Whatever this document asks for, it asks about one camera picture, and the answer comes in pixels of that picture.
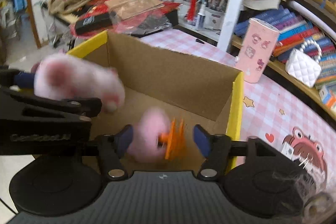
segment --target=spray bottle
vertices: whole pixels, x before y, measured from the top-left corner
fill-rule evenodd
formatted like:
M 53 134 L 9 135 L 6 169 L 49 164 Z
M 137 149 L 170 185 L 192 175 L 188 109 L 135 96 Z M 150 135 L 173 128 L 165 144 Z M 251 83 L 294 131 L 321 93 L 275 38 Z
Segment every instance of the spray bottle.
M 205 19 L 205 3 L 201 5 L 199 12 L 197 14 L 197 21 L 196 21 L 196 30 L 200 31 L 203 28 Z

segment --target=pink plush toy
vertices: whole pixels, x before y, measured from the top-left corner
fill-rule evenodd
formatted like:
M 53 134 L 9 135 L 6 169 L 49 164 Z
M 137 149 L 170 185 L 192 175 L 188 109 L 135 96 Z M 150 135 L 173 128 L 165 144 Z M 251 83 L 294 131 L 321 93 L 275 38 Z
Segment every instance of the pink plush toy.
M 100 98 L 104 111 L 114 111 L 125 101 L 125 89 L 116 69 L 61 53 L 41 61 L 34 93 L 53 100 Z
M 156 162 L 164 158 L 166 146 L 158 147 L 158 138 L 169 132 L 170 120 L 159 108 L 151 108 L 142 116 L 139 124 L 134 126 L 133 141 L 127 149 L 138 162 Z

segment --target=yellow tape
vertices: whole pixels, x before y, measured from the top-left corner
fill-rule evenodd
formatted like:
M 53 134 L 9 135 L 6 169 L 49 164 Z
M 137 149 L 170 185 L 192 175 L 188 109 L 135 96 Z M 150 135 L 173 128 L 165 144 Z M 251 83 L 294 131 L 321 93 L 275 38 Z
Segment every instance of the yellow tape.
M 94 37 L 83 42 L 82 44 L 79 44 L 78 46 L 74 47 L 72 50 L 68 51 L 67 54 L 76 56 L 78 58 L 84 58 L 89 53 L 98 49 L 100 46 L 106 44 L 107 39 L 108 39 L 107 31 L 102 31 L 99 34 L 95 35 Z

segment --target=table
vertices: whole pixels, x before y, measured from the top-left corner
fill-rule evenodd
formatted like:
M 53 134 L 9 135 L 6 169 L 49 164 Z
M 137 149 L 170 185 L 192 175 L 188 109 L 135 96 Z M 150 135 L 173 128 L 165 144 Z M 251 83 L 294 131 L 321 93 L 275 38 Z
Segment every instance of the table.
M 231 67 L 235 64 L 230 54 L 208 43 L 198 43 L 195 37 L 180 30 L 166 30 L 141 40 L 154 47 L 196 55 Z M 279 151 L 284 140 L 291 143 L 292 160 L 303 161 L 307 153 L 313 155 L 307 160 L 306 168 L 315 181 L 326 181 L 328 185 L 336 170 L 336 132 L 312 109 L 265 75 L 256 84 L 244 83 L 240 140 L 259 137 Z M 298 151 L 301 157 L 295 156 Z

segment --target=cartoon frog print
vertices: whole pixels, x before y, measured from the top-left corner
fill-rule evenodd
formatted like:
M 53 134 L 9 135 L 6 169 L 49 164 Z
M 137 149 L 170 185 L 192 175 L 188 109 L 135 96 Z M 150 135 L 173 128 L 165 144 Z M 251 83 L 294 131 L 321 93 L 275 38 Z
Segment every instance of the cartoon frog print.
M 294 150 L 292 160 L 299 160 L 302 167 L 313 177 L 317 184 L 327 181 L 327 164 L 323 159 L 324 152 L 319 142 L 311 140 L 298 127 L 293 128 L 293 135 L 284 138 Z

